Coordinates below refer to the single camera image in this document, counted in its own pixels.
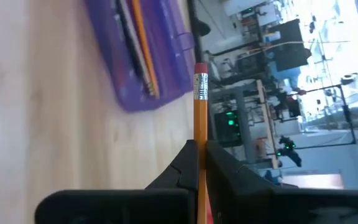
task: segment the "black bar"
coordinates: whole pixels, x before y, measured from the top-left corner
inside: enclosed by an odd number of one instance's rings
[[[312,91],[318,91],[318,90],[325,90],[325,89],[328,89],[328,88],[335,88],[335,87],[341,89],[341,91],[342,91],[342,86],[341,86],[341,84],[338,84],[338,85],[333,85],[333,86],[321,87],[321,88],[314,89],[314,90],[308,90],[308,91],[306,91],[306,93],[310,93],[310,92],[312,92]],[[291,94],[291,95],[287,95],[287,96],[295,96],[295,95],[297,95],[297,93]]]
[[[241,48],[244,48],[244,47],[249,47],[249,46],[252,46],[252,45],[255,45],[257,44],[258,45],[259,41],[256,40],[256,41],[253,41],[253,42],[249,42],[247,44],[242,44],[240,46],[237,46],[237,47],[233,47],[233,48],[230,48],[230,49],[227,49],[227,50],[224,50],[224,51],[221,51],[221,52],[218,52],[218,53],[210,53],[212,56],[216,57],[216,56],[219,56],[219,55],[223,55],[223,54],[227,54],[227,53],[230,53],[232,51],[235,51],[235,50],[239,50]]]
[[[281,123],[283,123],[283,122],[295,121],[295,120],[298,120],[298,118],[290,118],[290,119],[285,119],[285,120],[274,119],[273,121],[280,121]],[[257,122],[254,122],[254,124],[259,124],[259,123],[263,123],[263,122],[265,122],[265,121],[257,121]]]
[[[218,82],[219,85],[225,86],[225,85],[232,85],[236,82],[247,80],[247,79],[261,79],[266,72],[255,72],[253,74],[244,76],[244,75],[231,75],[230,77],[223,78],[221,81]]]
[[[222,89],[222,90],[219,90],[219,91],[211,91],[209,93],[209,95],[210,95],[211,101],[213,103],[217,102],[218,99],[223,98],[226,95],[232,95],[232,94],[237,93],[238,91],[242,91],[242,94],[244,95],[243,97],[246,97],[246,95],[244,93],[251,92],[251,91],[247,91],[247,89],[253,88],[254,86],[255,86],[255,84],[250,83],[250,84],[247,84],[247,85],[242,85],[242,86],[234,87],[234,88],[230,88],[230,89]]]
[[[353,138],[353,143],[355,144],[356,143],[356,135],[354,134],[353,121],[351,118],[351,112],[349,110],[349,106],[346,103],[346,98],[343,93],[342,85],[339,85],[339,91],[341,91],[341,98],[342,98],[343,107],[344,107],[343,113],[345,115],[346,121],[349,123],[349,127],[350,127],[352,138]]]
[[[330,145],[321,145],[321,146],[309,146],[309,147],[296,147],[295,150],[299,150],[299,149],[314,149],[314,148],[318,148],[318,147],[348,146],[348,145],[351,145],[351,144],[356,144],[356,139],[353,139],[353,141],[349,142],[349,143],[330,144]]]

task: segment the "black equipment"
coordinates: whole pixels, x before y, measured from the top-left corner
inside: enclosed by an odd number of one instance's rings
[[[294,100],[292,97],[287,98],[288,112],[291,118],[301,116],[301,108],[298,100]]]
[[[216,135],[222,147],[242,145],[237,110],[214,115]]]
[[[258,73],[265,72],[265,57],[263,54],[256,54],[251,57],[248,57],[247,54],[238,55],[235,68],[237,75],[242,75],[243,79],[258,78]]]
[[[277,71],[288,70],[308,64],[299,23],[300,20],[295,19],[284,24],[273,26],[268,30],[271,33],[279,31],[281,35],[280,39],[272,41],[272,45],[283,44],[271,50],[274,53]],[[302,43],[284,44],[286,42]]]
[[[211,28],[207,23],[205,23],[199,19],[197,19],[196,23],[197,23],[197,25],[196,25],[197,31],[200,36],[204,37],[211,32]]]
[[[302,159],[295,150],[291,149],[279,149],[277,151],[278,156],[288,156],[297,167],[302,167]]]
[[[206,144],[215,223],[358,223],[358,191],[281,188]],[[145,190],[66,190],[45,198],[36,224],[196,223],[198,148],[188,140]]]
[[[284,144],[284,148],[292,151],[296,145],[295,143],[288,137],[281,136],[279,144]]]

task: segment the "light wood surface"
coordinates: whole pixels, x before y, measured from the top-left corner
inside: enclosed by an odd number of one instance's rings
[[[0,0],[0,223],[61,189],[141,189],[192,136],[191,93],[120,109],[82,1]]]
[[[268,148],[272,150],[272,152],[270,153],[276,154],[275,146],[274,146],[275,136],[273,135],[274,129],[272,129],[272,127],[274,127],[274,124],[272,120],[272,115],[270,114],[269,106],[266,101],[266,91],[261,80],[256,80],[256,84],[259,93],[259,101],[262,104],[264,122],[266,125],[267,141],[265,142],[265,146],[268,146]],[[278,169],[278,161],[276,155],[271,156],[270,158],[272,159],[273,169]]]

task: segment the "purple pencil case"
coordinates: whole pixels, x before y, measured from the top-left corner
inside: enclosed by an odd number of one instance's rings
[[[99,49],[111,76],[116,98],[126,111],[159,108],[193,88],[193,36],[185,31],[176,0],[141,1],[147,41],[160,98],[146,93],[135,74],[114,5],[118,0],[85,0]]]

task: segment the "pencil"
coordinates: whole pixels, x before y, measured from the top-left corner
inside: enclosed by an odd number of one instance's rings
[[[208,67],[197,63],[194,76],[194,140],[199,150],[197,223],[207,222],[206,141],[208,139]]]
[[[135,54],[137,56],[137,59],[139,60],[139,65],[142,70],[142,81],[145,84],[145,87],[147,89],[147,92],[150,96],[157,95],[156,91],[154,90],[154,84],[151,81],[151,77],[149,75],[149,69],[147,68],[146,60],[143,55],[141,44],[137,38],[137,33],[134,25],[134,21],[131,16],[131,11],[128,7],[127,0],[119,0],[117,2],[117,5],[121,7],[122,10],[122,20],[125,21],[123,23],[124,26],[122,29],[127,30],[129,34],[129,39],[133,43]]]
[[[150,53],[149,44],[147,43],[147,35],[146,35],[146,30],[144,28],[144,21],[143,21],[142,9],[140,6],[140,0],[132,0],[132,6],[134,8],[134,15],[135,15],[134,17],[137,24],[137,31],[139,32],[140,44],[142,46],[147,68],[149,70],[150,80],[154,88],[155,97],[160,98],[160,90],[158,88],[157,77],[155,76],[152,54]]]

